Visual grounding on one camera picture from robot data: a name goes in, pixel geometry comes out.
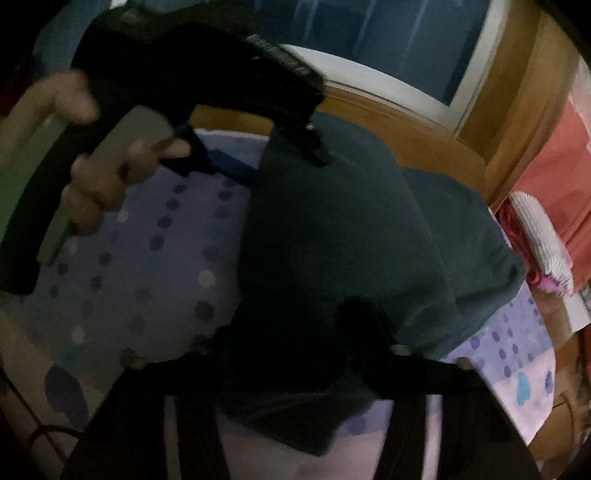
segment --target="white dot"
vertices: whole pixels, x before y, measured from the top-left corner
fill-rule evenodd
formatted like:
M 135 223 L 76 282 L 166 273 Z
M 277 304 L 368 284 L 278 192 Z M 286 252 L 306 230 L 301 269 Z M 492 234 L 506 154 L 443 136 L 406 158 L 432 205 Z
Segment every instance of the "white dot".
M 125 223 L 127 221 L 127 219 L 129 218 L 129 212 L 127 210 L 121 210 L 118 214 L 117 214 L 117 221 L 119 223 Z
M 203 270 L 199 274 L 199 284 L 202 287 L 213 287 L 216 284 L 216 276 L 210 270 Z
M 66 244 L 64 246 L 66 247 L 68 255 L 72 256 L 78 250 L 78 239 L 75 236 L 70 237 L 68 240 L 66 240 Z
M 82 345 L 84 343 L 84 329 L 80 325 L 76 325 L 72 330 L 72 341 L 76 345 Z

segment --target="black handle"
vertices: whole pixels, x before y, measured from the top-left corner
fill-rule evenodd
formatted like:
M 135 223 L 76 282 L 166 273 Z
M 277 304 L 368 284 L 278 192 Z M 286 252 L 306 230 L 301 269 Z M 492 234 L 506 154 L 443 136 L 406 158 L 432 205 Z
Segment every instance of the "black handle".
M 70 182 L 70 169 L 81 153 L 91 153 L 136 104 L 132 90 L 90 78 L 89 90 L 100 107 L 90 125 L 69 125 L 29 179 L 0 244 L 0 290 L 33 292 L 39 275 L 37 255 Z

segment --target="green fabric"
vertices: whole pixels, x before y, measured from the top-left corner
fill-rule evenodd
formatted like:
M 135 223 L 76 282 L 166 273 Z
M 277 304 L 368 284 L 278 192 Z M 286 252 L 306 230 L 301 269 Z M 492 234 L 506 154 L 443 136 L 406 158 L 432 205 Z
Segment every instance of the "green fabric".
M 313 121 L 331 165 L 306 162 L 276 133 L 261 160 L 226 385 L 252 394 L 229 395 L 222 407 L 321 455 L 336 426 L 375 399 L 334 329 L 346 299 L 380 305 L 399 343 L 439 359 L 517 294 L 525 272 L 477 193 L 405 171 L 356 125 L 321 113 Z

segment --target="purple polka dot sheet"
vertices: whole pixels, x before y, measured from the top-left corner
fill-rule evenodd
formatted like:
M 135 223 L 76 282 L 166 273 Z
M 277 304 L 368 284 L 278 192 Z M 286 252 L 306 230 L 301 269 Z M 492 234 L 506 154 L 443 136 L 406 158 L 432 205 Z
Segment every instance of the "purple polka dot sheet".
M 209 149 L 253 167 L 267 143 L 254 135 L 200 135 Z M 32 296 L 2 306 L 0 362 L 42 421 L 82 430 L 124 366 L 138 357 L 178 358 L 231 321 L 240 301 L 235 267 L 248 199 L 246 187 L 221 175 L 182 179 L 161 168 L 130 189 L 97 235 L 69 239 L 55 264 L 41 270 Z M 555 359 L 525 284 L 443 360 L 460 357 L 472 361 L 530 442 L 552 408 Z M 0 406 L 26 438 L 34 426 L 1 387 Z M 430 466 L 426 456 L 425 479 L 436 471 L 439 451 L 440 404 L 430 405 L 427 445 L 435 454 Z M 337 437 L 383 441 L 391 407 L 376 402 Z M 75 444 L 60 441 L 68 452 Z M 45 470 L 56 478 L 59 468 Z

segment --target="hand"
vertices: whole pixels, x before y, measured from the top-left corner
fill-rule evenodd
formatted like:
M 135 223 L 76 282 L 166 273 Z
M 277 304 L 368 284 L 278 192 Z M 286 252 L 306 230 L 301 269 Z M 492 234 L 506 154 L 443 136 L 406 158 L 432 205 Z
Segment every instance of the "hand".
M 92 98 L 86 77 L 81 72 L 57 74 L 29 88 L 0 128 L 0 166 L 44 121 L 57 115 L 69 122 L 86 125 L 98 119 L 100 112 Z M 79 235 L 98 231 L 105 212 L 117 211 L 125 200 L 125 189 L 146 181 L 156 172 L 161 158 L 181 158 L 190 146 L 177 139 L 155 151 L 142 139 L 129 147 L 125 178 L 81 155 L 72 165 L 71 183 L 61 193 L 61 204 L 70 215 Z

